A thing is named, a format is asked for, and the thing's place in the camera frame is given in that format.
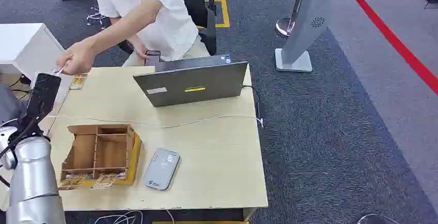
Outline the robot left hand dark grey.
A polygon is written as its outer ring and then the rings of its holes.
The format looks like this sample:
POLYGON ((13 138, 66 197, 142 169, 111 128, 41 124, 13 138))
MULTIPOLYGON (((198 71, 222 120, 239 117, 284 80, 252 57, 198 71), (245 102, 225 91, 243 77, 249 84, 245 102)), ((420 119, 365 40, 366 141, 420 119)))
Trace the robot left hand dark grey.
POLYGON ((26 117, 43 119, 54 107, 54 102, 61 84, 61 77, 54 74, 38 73, 31 89, 26 117))

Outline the person's right hand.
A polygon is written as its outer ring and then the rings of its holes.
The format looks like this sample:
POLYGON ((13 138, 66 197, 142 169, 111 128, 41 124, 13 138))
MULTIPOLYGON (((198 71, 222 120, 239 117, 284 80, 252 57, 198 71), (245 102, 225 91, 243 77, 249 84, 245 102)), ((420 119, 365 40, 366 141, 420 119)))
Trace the person's right hand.
POLYGON ((137 55, 137 57, 145 60, 147 58, 146 56, 147 48, 141 42, 136 43, 133 46, 134 46, 134 52, 137 55))

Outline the person's left hand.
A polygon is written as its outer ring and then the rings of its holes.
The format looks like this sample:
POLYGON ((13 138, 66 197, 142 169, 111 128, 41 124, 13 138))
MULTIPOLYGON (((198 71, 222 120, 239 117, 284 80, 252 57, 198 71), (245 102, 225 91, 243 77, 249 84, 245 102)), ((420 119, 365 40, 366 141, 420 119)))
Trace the person's left hand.
POLYGON ((57 59, 56 65, 66 75, 88 73, 96 55, 97 52, 93 49, 92 43, 83 40, 63 51, 57 59))

